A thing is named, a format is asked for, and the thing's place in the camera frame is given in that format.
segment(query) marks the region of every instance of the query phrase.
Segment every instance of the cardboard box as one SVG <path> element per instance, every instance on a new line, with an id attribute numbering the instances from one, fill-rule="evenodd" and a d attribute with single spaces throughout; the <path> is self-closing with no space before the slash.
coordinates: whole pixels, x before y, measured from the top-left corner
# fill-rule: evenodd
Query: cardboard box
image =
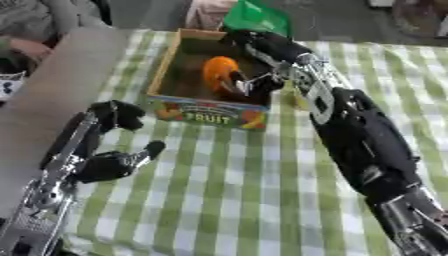
<path id="1" fill-rule="evenodd" d="M 243 129 L 263 129 L 270 95 L 257 104 L 222 98 L 202 82 L 205 61 L 227 56 L 238 62 L 247 77 L 267 67 L 243 56 L 240 49 L 219 43 L 221 32 L 181 29 L 168 49 L 148 89 L 151 106 L 163 120 L 189 121 Z"/>

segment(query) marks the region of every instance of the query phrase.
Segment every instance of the green checkered tablecloth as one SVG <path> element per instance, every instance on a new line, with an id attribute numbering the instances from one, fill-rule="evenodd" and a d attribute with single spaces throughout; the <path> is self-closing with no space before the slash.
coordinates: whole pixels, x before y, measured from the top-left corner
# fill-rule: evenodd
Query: green checkered tablecloth
<path id="1" fill-rule="evenodd" d="M 98 101 L 143 103 L 173 34 L 136 31 Z M 395 121 L 422 157 L 418 172 L 448 206 L 448 51 L 310 42 Z M 163 122 L 112 131 L 100 150 L 165 141 L 131 177 L 81 185 L 66 228 L 93 255 L 397 255 L 347 185 L 305 112 L 274 94 L 265 132 Z"/>

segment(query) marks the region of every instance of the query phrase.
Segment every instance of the robotic hand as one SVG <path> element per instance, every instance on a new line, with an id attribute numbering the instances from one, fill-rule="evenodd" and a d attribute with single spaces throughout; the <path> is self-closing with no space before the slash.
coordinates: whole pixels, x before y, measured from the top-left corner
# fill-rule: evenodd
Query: robotic hand
<path id="1" fill-rule="evenodd" d="M 95 103 L 66 125 L 41 163 L 42 173 L 27 186 L 20 205 L 0 229 L 0 255 L 57 255 L 78 182 L 115 180 L 131 175 L 164 149 L 150 142 L 135 154 L 118 151 L 93 155 L 100 136 L 114 128 L 135 131 L 145 112 L 110 101 Z"/>
<path id="2" fill-rule="evenodd" d="M 403 255 L 448 255 L 448 213 L 417 175 L 419 158 L 367 95 L 350 89 L 310 49 L 282 36 L 236 30 L 223 42 L 269 65 L 274 81 L 292 81 L 331 158 Z"/>

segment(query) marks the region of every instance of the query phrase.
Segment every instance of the box label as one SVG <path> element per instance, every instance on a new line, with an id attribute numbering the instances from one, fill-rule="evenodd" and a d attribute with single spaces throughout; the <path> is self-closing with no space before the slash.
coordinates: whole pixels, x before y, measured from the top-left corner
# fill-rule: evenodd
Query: box label
<path id="1" fill-rule="evenodd" d="M 163 120 L 189 121 L 243 129 L 265 127 L 266 113 L 253 109 L 222 107 L 203 102 L 152 101 L 156 115 Z"/>

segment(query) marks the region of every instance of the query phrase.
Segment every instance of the person's hand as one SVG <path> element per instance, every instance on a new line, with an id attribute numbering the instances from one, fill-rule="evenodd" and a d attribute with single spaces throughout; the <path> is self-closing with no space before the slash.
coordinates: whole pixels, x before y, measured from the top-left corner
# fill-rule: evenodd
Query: person's hand
<path id="1" fill-rule="evenodd" d="M 20 38 L 11 38 L 9 44 L 12 49 L 19 51 L 36 62 L 41 62 L 52 52 L 51 48 L 42 43 Z"/>

